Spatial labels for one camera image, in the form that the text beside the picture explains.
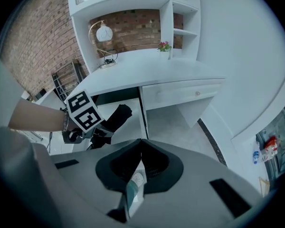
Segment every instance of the bottle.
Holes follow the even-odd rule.
[[[253,163],[257,164],[258,158],[260,157],[260,148],[259,148],[259,143],[255,143],[255,147],[253,150],[252,158],[253,158]]]

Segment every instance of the white desk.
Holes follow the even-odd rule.
[[[139,87],[147,133],[147,111],[173,105],[191,128],[224,82],[224,76],[201,62],[162,59],[155,49],[120,53],[116,62],[91,73],[69,97],[84,89],[94,96]]]
[[[161,59],[160,52],[156,49],[123,52],[118,55],[116,62],[115,66],[97,69],[88,75],[68,98],[84,89],[90,96],[94,96],[159,83],[225,78],[199,61]]]

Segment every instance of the metal rack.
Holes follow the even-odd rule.
[[[74,60],[52,74],[61,101],[65,101],[73,89],[84,79],[79,67],[79,62]]]

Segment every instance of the black slot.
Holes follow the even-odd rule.
[[[78,164],[79,162],[77,160],[69,160],[69,161],[64,161],[64,162],[59,162],[56,163],[55,166],[57,169],[65,168],[71,165]]]
[[[251,208],[223,179],[213,180],[210,182],[210,185],[217,192],[234,218],[241,216]]]

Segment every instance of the red brick wall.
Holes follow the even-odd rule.
[[[99,48],[124,52],[157,48],[160,43],[159,10],[122,11],[94,19],[91,23],[100,19],[106,20],[114,31],[114,37],[112,41],[98,43]],[[182,17],[175,16],[174,22],[179,26]],[[175,37],[175,48],[181,48],[181,40],[181,37]],[[78,59],[84,73],[88,74],[74,34],[67,0],[28,0],[7,34],[0,57],[32,96],[42,88],[49,90],[54,87],[51,73],[73,59]]]
[[[173,13],[174,28],[184,29],[183,15]],[[182,36],[174,36],[173,48],[182,49]]]
[[[135,9],[116,12],[100,16],[90,21],[105,20],[105,24],[113,31],[111,41],[98,42],[96,31],[99,25],[91,31],[92,42],[102,50],[116,49],[119,53],[139,49],[157,48],[161,42],[160,12],[154,9]],[[175,23],[182,24],[182,16],[175,16]],[[174,43],[176,48],[181,48],[182,39],[178,38]]]
[[[28,0],[7,34],[0,57],[31,95],[51,89],[51,73],[66,63],[78,59],[83,65],[68,1]]]

